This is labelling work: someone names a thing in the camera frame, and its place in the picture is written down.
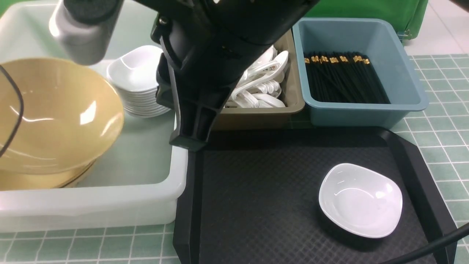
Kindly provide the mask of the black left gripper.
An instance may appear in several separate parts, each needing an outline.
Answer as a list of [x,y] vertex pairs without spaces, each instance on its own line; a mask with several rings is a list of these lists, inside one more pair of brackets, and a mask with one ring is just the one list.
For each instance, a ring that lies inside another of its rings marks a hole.
[[176,128],[170,144],[198,151],[243,72],[298,22],[316,0],[140,0],[158,12],[159,42]]

